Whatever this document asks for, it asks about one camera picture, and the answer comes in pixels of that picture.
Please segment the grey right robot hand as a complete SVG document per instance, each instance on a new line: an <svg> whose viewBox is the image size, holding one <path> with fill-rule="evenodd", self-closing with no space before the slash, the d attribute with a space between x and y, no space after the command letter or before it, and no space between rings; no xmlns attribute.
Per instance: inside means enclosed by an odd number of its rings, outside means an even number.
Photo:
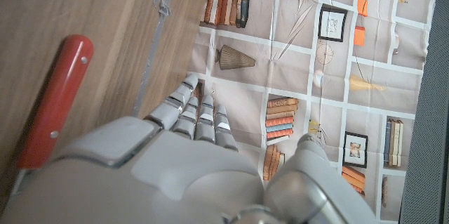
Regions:
<svg viewBox="0 0 449 224"><path fill-rule="evenodd" d="M144 119L78 138L8 203L2 223L374 223L316 136L263 183L223 106L189 75Z"/></svg>

